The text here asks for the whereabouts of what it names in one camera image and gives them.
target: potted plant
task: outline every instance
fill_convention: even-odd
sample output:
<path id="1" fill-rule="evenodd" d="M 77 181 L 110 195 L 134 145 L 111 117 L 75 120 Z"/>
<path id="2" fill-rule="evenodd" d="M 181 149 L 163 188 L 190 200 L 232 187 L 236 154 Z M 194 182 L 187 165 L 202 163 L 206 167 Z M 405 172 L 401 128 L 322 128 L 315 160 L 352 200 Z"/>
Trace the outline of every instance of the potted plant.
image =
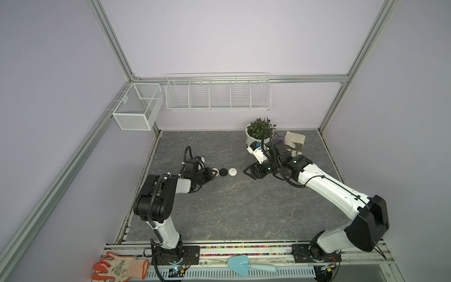
<path id="1" fill-rule="evenodd" d="M 254 141 L 261 142 L 263 130 L 265 128 L 269 128 L 269 130 L 266 130 L 266 132 L 267 132 L 266 136 L 269 136 L 268 134 L 274 133 L 274 130 L 276 129 L 276 125 L 272 125 L 271 120 L 268 118 L 263 119 L 263 120 L 261 118 L 258 118 L 254 122 L 251 122 L 250 124 L 248 124 L 246 126 L 246 135 L 248 137 L 248 139 L 246 140 L 246 147 L 248 146 L 248 144 L 251 144 Z M 269 137 L 264 140 L 265 144 L 268 142 L 269 142 Z"/>

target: beige cloth glove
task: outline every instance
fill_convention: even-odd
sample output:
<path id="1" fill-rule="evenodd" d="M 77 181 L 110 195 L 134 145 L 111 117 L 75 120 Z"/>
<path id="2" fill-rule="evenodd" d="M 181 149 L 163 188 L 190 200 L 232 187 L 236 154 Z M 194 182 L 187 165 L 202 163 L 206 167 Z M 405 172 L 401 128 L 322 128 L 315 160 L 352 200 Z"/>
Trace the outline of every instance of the beige cloth glove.
<path id="1" fill-rule="evenodd" d="M 102 273 L 94 273 L 93 280 L 113 279 L 114 282 L 126 282 L 130 278 L 144 279 L 149 268 L 147 259 L 136 259 L 134 257 L 123 257 L 107 252 L 110 258 L 101 259 L 92 269 Z"/>
<path id="2" fill-rule="evenodd" d="M 292 157 L 302 155 L 302 147 L 304 146 L 305 135 L 287 131 L 285 134 L 285 145 L 291 152 Z"/>

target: metal bracket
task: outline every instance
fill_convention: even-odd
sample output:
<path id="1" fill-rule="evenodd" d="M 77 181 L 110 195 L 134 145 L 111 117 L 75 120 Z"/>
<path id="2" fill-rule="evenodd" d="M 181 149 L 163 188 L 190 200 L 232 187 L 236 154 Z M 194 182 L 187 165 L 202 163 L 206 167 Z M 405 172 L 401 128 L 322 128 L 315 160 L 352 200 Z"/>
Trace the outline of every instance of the metal bracket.
<path id="1" fill-rule="evenodd" d="M 182 261 L 178 264 L 199 264 L 200 246 L 183 246 L 183 255 L 186 254 L 190 255 L 191 257 L 183 256 Z M 157 265 L 172 265 L 167 261 L 166 257 L 162 253 L 155 253 L 155 260 Z"/>
<path id="2" fill-rule="evenodd" d="M 291 254 L 295 258 L 295 263 L 316 263 L 317 261 L 313 260 L 310 257 L 309 251 L 310 244 L 292 244 L 291 249 L 293 250 Z M 337 251 L 335 253 L 329 254 L 329 257 L 322 261 L 324 263 L 333 263 L 333 262 L 341 262 L 340 253 Z"/>

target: wire mesh basket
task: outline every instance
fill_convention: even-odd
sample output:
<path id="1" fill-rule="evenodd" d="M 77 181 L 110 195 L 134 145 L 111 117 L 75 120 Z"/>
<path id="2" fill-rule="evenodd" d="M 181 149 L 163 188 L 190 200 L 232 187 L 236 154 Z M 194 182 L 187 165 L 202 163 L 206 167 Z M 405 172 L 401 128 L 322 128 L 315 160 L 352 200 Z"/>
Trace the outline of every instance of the wire mesh basket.
<path id="1" fill-rule="evenodd" d="M 170 111 L 269 110 L 269 76 L 171 79 L 166 85 L 166 107 Z"/>
<path id="2" fill-rule="evenodd" d="M 159 84 L 133 83 L 113 111 L 113 116 L 121 129 L 152 130 L 163 99 Z"/>

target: purple object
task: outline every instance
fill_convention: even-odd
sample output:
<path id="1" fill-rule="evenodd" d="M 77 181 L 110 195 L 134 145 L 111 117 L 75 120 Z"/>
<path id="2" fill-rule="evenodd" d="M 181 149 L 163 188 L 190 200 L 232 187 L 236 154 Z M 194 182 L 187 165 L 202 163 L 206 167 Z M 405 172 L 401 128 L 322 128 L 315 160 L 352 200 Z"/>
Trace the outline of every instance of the purple object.
<path id="1" fill-rule="evenodd" d="M 282 140 L 285 144 L 285 138 L 283 138 L 282 136 L 277 136 L 276 138 L 274 138 L 274 140 Z"/>

